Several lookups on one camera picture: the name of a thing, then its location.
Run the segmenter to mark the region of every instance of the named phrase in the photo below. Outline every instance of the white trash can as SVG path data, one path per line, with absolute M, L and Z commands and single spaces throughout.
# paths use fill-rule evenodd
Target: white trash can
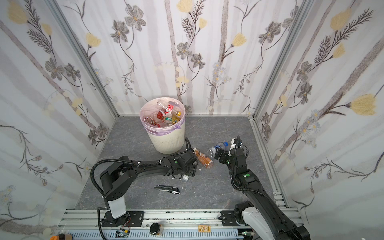
M 156 108 L 158 101 L 164 101 L 166 103 L 170 101 L 170 104 L 180 109 L 180 121 L 173 126 L 163 128 L 152 127 L 145 124 L 143 121 L 145 117 L 153 116 L 154 113 L 159 111 L 159 109 Z M 179 100 L 174 98 L 156 98 L 147 102 L 140 110 L 140 120 L 157 151 L 163 154 L 171 154 L 180 150 L 184 145 L 185 108 Z

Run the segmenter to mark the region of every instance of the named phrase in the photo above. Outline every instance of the floor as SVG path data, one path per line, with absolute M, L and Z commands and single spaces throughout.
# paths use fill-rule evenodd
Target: floor
M 187 117 L 185 120 L 185 136 L 192 147 L 202 152 L 237 135 L 249 147 L 248 168 L 258 176 L 272 197 L 272 187 L 247 117 Z M 155 150 L 138 117 L 117 118 L 99 160 L 125 155 L 136 161 L 158 160 L 164 156 Z M 99 185 L 99 175 L 108 165 L 101 164 L 95 170 Z M 174 195 L 155 190 L 154 186 L 159 184 L 178 187 L 181 193 Z M 235 204 L 246 200 L 245 194 L 232 188 L 227 166 L 217 160 L 210 169 L 199 164 L 195 177 L 188 181 L 171 176 L 142 178 L 134 181 L 125 194 L 127 209 L 233 209 Z M 88 180 L 76 209 L 96 209 L 99 206 L 104 207 L 104 201 Z

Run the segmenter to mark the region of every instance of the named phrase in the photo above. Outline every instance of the floral wallpaper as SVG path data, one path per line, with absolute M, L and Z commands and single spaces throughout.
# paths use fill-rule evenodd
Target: floral wallpaper
M 44 2 L 0 6 L 0 235 L 48 239 L 114 117 Z
M 123 115 L 161 96 L 189 114 L 253 114 L 301 2 L 58 0 Z
M 315 1 L 257 116 L 313 239 L 381 239 L 384 2 Z

